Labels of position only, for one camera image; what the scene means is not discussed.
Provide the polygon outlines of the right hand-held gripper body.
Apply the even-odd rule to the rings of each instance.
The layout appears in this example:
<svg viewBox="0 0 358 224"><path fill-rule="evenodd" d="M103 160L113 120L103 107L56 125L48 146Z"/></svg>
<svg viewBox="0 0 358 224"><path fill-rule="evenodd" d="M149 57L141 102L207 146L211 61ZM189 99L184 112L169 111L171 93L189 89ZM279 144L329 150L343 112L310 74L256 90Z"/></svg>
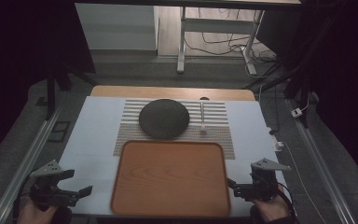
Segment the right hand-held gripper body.
<svg viewBox="0 0 358 224"><path fill-rule="evenodd" d="M280 164L267 158L251 163L252 185L246 190L246 201L270 201L277 196L277 171L291 171L288 165Z"/></svg>

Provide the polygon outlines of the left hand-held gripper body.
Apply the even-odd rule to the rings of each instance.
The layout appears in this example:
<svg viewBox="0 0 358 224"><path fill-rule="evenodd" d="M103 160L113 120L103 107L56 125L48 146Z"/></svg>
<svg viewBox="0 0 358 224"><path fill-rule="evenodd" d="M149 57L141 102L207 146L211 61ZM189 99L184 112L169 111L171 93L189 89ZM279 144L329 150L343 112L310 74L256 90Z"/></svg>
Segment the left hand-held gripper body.
<svg viewBox="0 0 358 224"><path fill-rule="evenodd" d="M56 177L63 171L66 170L53 160L30 173L30 177L34 179L30 197L42 211L46 211L52 205L60 207L76 205L77 192L58 187L60 181Z"/></svg>

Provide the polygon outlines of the person's left hand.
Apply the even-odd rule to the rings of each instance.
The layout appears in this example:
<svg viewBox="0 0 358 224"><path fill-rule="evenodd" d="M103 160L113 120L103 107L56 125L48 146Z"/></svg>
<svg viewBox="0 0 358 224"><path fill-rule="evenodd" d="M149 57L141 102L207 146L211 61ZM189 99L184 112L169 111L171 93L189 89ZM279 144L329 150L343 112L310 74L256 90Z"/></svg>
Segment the person's left hand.
<svg viewBox="0 0 358 224"><path fill-rule="evenodd" d="M51 224L57 211L57 206L50 206L46 211L41 211L32 200L28 200L21 209L16 224Z"/></svg>

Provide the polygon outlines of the person's right hand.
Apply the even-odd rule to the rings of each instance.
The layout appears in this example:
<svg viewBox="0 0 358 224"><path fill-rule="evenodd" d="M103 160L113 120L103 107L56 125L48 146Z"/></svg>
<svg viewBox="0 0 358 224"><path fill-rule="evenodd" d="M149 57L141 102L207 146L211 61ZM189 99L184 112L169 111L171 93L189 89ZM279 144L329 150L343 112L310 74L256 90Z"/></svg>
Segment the person's right hand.
<svg viewBox="0 0 358 224"><path fill-rule="evenodd" d="M288 205L280 195L267 202L252 200L252 203L253 224L294 224Z"/></svg>

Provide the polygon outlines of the white connector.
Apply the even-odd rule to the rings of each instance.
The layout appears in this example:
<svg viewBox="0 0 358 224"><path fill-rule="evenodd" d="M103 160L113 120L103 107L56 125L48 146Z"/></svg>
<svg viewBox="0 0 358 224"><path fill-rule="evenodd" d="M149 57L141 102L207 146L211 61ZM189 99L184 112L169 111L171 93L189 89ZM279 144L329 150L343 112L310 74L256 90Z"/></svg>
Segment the white connector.
<svg viewBox="0 0 358 224"><path fill-rule="evenodd" d="M283 148L283 142L280 142L276 139L275 136L272 137L273 143L274 143L274 148L277 152L281 152L282 148Z"/></svg>

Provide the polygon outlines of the black floor socket plate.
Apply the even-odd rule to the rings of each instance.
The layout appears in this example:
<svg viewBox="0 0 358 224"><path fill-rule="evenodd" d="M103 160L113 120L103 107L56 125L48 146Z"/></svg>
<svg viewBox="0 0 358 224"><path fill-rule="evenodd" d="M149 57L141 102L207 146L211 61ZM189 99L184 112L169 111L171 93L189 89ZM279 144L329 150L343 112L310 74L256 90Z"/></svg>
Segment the black floor socket plate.
<svg viewBox="0 0 358 224"><path fill-rule="evenodd" d="M48 137L52 143L62 143L68 134L70 121L56 121Z"/></svg>

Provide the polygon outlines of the striped woven placemat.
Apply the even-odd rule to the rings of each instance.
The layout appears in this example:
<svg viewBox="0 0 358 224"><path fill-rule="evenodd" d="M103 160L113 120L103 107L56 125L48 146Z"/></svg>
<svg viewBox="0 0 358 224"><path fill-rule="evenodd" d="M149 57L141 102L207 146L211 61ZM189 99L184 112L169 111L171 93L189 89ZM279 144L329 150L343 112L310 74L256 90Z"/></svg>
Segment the striped woven placemat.
<svg viewBox="0 0 358 224"><path fill-rule="evenodd" d="M124 105L121 122L113 155L119 156L123 145L130 140L157 141L157 138L146 134L139 124L139 114L143 107L152 102L153 98L127 98ZM204 127L201 131L200 100L183 100L179 102L189 113L189 124L179 136L172 141L182 142L214 142L224 150L227 160L234 160L235 153L227 118L226 104L222 101L203 102Z"/></svg>

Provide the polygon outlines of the white table cover sheet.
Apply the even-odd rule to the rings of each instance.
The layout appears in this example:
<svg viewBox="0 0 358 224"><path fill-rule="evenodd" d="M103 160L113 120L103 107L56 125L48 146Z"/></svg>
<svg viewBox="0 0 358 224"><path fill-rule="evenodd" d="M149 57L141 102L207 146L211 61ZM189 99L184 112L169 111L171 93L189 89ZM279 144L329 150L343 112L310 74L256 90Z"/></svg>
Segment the white table cover sheet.
<svg viewBox="0 0 358 224"><path fill-rule="evenodd" d="M110 201L116 178L119 156L113 151L127 98L88 97L83 104L68 143L60 159L64 169L74 169L75 175L60 183L64 189L93 186L90 196L80 200L73 209L77 215L112 217ZM250 183L251 163L267 158L277 160L272 137L269 135L256 101L222 101L235 153L227 160L227 175L238 183Z"/></svg>

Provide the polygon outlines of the brown wooden tray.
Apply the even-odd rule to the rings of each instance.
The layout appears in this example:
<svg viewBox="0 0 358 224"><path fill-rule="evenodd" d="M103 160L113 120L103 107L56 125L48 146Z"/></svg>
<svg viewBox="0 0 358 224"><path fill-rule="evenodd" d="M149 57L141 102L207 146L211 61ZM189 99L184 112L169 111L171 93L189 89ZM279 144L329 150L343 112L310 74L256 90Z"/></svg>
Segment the brown wooden tray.
<svg viewBox="0 0 358 224"><path fill-rule="evenodd" d="M231 203L222 147L197 142L125 143L110 207L119 216L228 216Z"/></svg>

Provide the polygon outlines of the black stand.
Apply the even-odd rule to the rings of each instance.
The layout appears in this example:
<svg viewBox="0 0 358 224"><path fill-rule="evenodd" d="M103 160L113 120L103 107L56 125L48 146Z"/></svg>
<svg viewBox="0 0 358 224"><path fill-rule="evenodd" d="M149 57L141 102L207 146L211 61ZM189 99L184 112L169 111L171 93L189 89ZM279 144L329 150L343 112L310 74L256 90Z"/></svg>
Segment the black stand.
<svg viewBox="0 0 358 224"><path fill-rule="evenodd" d="M47 102L47 115L46 120L50 120L56 110L56 91L55 84L58 84L63 91L69 91L72 88L72 82L69 78L70 74L79 77L92 87L98 85L98 82L88 76L86 73L74 68L68 63L58 63L52 60L46 60L46 75L47 75L47 89L48 89L48 102Z"/></svg>
<svg viewBox="0 0 358 224"><path fill-rule="evenodd" d="M310 69L316 51L324 40L329 28L329 21L309 19L299 20L292 30L290 45L284 53L278 55L275 63L255 81L243 88L251 91L267 91L287 81L283 91L286 99L294 99L300 95L297 108L302 110L299 117L305 127L307 109L310 104Z"/></svg>

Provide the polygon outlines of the dark round plate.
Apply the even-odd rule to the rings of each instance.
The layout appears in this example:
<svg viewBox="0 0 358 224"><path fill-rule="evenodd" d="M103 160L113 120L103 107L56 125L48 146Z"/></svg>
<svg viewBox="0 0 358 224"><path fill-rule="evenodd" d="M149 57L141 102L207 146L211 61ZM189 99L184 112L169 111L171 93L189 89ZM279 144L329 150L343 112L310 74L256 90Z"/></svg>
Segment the dark round plate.
<svg viewBox="0 0 358 224"><path fill-rule="evenodd" d="M158 139L172 139L188 127L189 112L172 99L158 99L145 105L139 114L141 129Z"/></svg>

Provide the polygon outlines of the wooden table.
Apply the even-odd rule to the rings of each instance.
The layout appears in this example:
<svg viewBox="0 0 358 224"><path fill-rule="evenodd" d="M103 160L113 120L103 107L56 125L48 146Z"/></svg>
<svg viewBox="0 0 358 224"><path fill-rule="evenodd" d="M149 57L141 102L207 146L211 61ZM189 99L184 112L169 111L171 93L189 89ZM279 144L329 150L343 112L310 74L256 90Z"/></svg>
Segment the wooden table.
<svg viewBox="0 0 358 224"><path fill-rule="evenodd" d="M207 97L217 101L254 101L255 96L249 90L135 87L135 86L95 86L91 96L131 97L131 98L172 98L198 100Z"/></svg>

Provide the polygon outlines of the white cabinet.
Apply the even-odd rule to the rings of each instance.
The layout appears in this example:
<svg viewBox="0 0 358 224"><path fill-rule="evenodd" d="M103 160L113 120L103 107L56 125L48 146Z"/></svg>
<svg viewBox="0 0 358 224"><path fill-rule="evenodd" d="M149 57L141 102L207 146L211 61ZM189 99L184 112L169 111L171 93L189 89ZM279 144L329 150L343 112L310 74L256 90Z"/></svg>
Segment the white cabinet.
<svg viewBox="0 0 358 224"><path fill-rule="evenodd" d="M158 7L76 3L90 49L156 50Z"/></svg>

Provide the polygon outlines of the aluminium rail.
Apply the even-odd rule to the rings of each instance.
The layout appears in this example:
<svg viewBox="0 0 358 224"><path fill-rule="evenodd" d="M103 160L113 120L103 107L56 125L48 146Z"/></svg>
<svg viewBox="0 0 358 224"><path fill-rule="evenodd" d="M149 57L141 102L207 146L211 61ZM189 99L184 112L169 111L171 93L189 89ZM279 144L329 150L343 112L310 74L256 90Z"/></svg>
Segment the aluminium rail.
<svg viewBox="0 0 358 224"><path fill-rule="evenodd" d="M356 224L354 216L349 208L344 196L339 189L335 179L333 178L330 170L328 169L327 162L324 160L310 130L306 128L299 118L294 118L296 127L299 131L301 138L310 154L313 164L324 183L324 188L329 194L332 204L334 205L337 215L342 224Z"/></svg>
<svg viewBox="0 0 358 224"><path fill-rule="evenodd" d="M51 132L57 118L62 112L62 105L58 105L52 112L49 119L42 122L36 136L23 157L19 168L13 175L3 196L0 199L0 224L5 224L12 211L12 204L17 199L21 184L28 174L34 168L34 164L39 157L43 146L47 142L48 135Z"/></svg>

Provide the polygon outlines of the white desk frame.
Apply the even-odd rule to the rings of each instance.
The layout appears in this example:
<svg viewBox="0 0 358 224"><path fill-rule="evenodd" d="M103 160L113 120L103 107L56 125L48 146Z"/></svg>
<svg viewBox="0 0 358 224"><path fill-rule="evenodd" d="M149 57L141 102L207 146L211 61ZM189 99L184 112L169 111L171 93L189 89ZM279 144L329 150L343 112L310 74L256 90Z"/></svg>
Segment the white desk frame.
<svg viewBox="0 0 358 224"><path fill-rule="evenodd" d="M256 70L251 58L251 49L255 42L263 13L263 10L255 10L254 18L251 21L205 19L201 16L188 18L186 16L186 7L181 7L177 73L183 74L185 71L186 33L209 33L246 35L247 43L239 45L240 53L245 60L245 71L249 75L255 75Z"/></svg>

